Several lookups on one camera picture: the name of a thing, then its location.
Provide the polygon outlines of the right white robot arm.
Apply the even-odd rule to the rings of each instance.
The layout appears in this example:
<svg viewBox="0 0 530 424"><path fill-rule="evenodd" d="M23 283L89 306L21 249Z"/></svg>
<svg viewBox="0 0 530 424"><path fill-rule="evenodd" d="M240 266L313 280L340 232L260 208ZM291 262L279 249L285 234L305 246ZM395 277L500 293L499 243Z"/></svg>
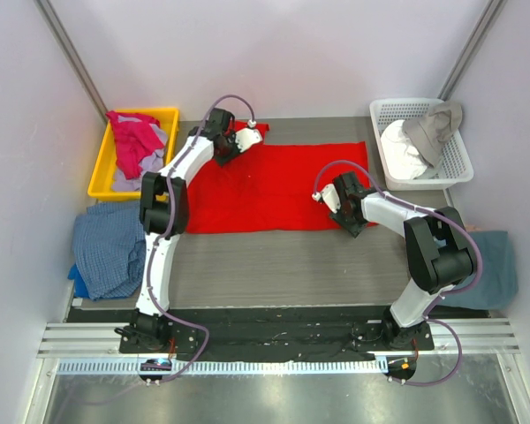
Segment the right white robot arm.
<svg viewBox="0 0 530 424"><path fill-rule="evenodd" d="M404 238L410 281L382 318L382 342L390 349L407 348L439 298L482 274L481 253L454 208L402 201L363 186L353 172L337 176L314 197L354 237L375 223Z"/></svg>

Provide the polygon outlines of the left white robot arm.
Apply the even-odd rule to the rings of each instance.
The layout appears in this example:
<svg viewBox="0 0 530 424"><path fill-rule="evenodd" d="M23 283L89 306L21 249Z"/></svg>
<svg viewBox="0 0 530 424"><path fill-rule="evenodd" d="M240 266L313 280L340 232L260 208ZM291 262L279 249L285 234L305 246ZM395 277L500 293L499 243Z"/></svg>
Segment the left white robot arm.
<svg viewBox="0 0 530 424"><path fill-rule="evenodd" d="M189 220L187 189L213 159L224 164L240 155L234 115L213 108L189 133L169 164L147 173L140 189L140 223L145 231L146 262L140 295L126 338L151 352L170 342L169 285L174 253Z"/></svg>

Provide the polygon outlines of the red t shirt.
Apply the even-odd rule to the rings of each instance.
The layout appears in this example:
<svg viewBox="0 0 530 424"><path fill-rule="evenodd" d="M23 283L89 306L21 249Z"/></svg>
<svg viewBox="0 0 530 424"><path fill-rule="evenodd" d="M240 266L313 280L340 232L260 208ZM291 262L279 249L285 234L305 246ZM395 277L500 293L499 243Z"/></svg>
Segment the red t shirt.
<svg viewBox="0 0 530 424"><path fill-rule="evenodd" d="M320 141L290 131L274 142L282 128L273 120L259 123L263 141L225 165L204 164L188 186L190 234L256 231L325 231L337 224L329 208L314 201L323 188L355 164L367 168L367 143L346 137L338 142L326 125Z"/></svg>

